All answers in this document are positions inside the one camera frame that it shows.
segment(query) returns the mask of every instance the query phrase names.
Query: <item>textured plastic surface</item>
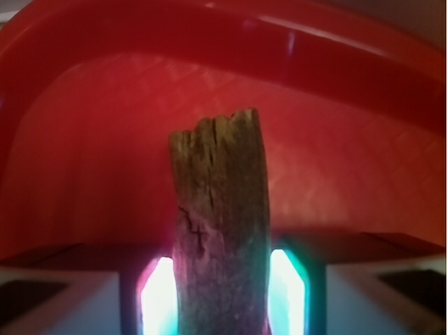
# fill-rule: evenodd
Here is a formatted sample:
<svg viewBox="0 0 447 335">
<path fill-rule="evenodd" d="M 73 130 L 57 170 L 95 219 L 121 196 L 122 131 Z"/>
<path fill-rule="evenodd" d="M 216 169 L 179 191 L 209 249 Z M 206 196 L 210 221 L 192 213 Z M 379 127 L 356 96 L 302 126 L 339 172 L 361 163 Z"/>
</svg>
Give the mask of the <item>textured plastic surface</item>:
<svg viewBox="0 0 447 335">
<path fill-rule="evenodd" d="M 173 239 L 168 134 L 257 107 L 272 227 L 445 245 L 445 55 L 308 1 L 35 0 L 0 31 L 0 255 Z"/>
</svg>

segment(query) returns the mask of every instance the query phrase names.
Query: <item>wooden stick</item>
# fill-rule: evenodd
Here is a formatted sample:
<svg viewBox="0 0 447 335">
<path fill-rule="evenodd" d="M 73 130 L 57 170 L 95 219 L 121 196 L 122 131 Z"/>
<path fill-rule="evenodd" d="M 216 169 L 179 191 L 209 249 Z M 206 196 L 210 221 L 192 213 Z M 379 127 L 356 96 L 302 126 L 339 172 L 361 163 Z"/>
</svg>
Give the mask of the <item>wooden stick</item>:
<svg viewBox="0 0 447 335">
<path fill-rule="evenodd" d="M 257 111 L 202 119 L 169 140 L 179 334 L 269 334 L 270 214 Z"/>
</svg>

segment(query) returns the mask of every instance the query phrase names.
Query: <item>bright light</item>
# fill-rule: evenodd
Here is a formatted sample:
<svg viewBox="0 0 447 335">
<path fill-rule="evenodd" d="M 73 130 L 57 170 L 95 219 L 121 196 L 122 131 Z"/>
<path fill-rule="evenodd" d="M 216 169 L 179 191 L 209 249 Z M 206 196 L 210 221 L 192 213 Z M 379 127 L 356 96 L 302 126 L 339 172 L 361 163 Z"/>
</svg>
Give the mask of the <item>bright light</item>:
<svg viewBox="0 0 447 335">
<path fill-rule="evenodd" d="M 283 250 L 270 256 L 268 317 L 273 335 L 305 332 L 306 286 L 296 266 L 298 261 Z M 141 309 L 144 335 L 177 335 L 177 288 L 170 258 L 161 258 L 147 279 Z"/>
<path fill-rule="evenodd" d="M 270 256 L 268 316 L 274 335 L 305 332 L 305 282 L 283 250 Z"/>
<path fill-rule="evenodd" d="M 144 335 L 177 334 L 177 288 L 173 260 L 162 257 L 141 291 Z"/>
</svg>

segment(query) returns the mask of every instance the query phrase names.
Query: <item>black surface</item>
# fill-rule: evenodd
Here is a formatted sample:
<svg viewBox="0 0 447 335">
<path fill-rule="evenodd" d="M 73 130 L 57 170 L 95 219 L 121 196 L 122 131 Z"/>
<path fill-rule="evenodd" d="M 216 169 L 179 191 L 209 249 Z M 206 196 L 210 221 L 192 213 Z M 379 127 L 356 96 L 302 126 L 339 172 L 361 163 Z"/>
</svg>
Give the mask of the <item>black surface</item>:
<svg viewBox="0 0 447 335">
<path fill-rule="evenodd" d="M 0 327 L 55 296 L 67 285 L 66 283 L 20 280 L 0 285 Z"/>
<path fill-rule="evenodd" d="M 379 278 L 413 301 L 446 319 L 446 276 L 433 270 L 410 270 Z"/>
</svg>

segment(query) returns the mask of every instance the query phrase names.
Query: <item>red plastic lid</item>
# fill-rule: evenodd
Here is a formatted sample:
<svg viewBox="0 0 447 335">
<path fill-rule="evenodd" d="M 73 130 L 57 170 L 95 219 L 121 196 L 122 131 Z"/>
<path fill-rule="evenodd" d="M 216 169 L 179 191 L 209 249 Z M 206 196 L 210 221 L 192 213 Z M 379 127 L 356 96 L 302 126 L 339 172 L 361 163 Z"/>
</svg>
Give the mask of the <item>red plastic lid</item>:
<svg viewBox="0 0 447 335">
<path fill-rule="evenodd" d="M 0 31 L 0 256 L 170 243 L 168 134 L 257 107 L 275 230 L 445 244 L 445 54 L 310 1 L 34 0 Z"/>
</svg>

